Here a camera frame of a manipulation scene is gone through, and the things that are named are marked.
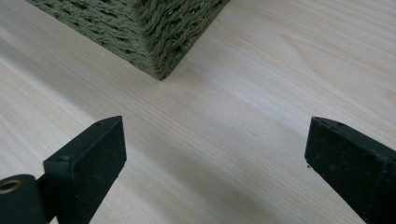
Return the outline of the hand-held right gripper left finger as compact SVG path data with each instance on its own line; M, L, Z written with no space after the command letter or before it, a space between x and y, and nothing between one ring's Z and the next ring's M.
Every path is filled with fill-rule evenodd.
M127 160L121 116L95 122L43 161L45 219L88 224Z

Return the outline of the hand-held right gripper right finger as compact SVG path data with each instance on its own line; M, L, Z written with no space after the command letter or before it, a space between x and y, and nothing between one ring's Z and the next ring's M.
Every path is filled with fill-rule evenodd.
M307 163L366 224L396 224L396 151L342 122L313 117Z

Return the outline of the green woven basket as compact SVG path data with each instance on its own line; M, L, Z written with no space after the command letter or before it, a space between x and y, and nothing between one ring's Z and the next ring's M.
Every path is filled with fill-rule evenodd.
M162 80L230 0L26 1Z

